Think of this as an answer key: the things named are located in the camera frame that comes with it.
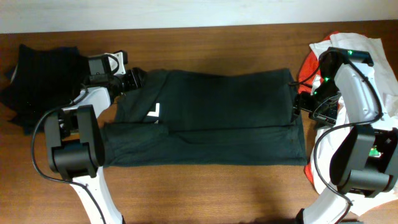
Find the black Nike t-shirt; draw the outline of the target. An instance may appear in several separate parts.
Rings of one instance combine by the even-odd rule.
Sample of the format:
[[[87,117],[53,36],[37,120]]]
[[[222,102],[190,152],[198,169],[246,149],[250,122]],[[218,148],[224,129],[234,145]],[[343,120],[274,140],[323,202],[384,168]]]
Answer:
[[[303,124],[286,68],[235,77],[154,70],[101,130],[105,165],[303,166]]]

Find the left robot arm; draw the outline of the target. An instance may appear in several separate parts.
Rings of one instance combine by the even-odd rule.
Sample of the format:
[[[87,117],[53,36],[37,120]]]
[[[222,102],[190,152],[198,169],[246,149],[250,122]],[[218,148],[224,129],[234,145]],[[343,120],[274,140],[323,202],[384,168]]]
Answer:
[[[45,113],[47,159],[57,182],[70,185],[91,223],[124,223],[104,178],[105,148],[99,115],[123,93],[141,88],[145,73],[127,70],[127,53],[119,50],[88,58],[88,76],[69,105]]]

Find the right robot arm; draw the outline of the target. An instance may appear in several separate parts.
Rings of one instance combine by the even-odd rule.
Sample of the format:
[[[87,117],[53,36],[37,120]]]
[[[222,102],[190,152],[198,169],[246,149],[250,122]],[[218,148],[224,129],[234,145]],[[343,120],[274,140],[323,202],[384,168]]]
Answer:
[[[330,180],[317,200],[301,209],[296,223],[340,223],[357,198],[374,198],[390,192],[397,183],[397,125],[388,115],[374,80],[369,52],[329,47],[318,58],[322,82],[313,93],[301,92],[293,102],[292,121],[302,110],[328,126],[315,142],[318,147],[333,131],[349,133],[330,161]]]

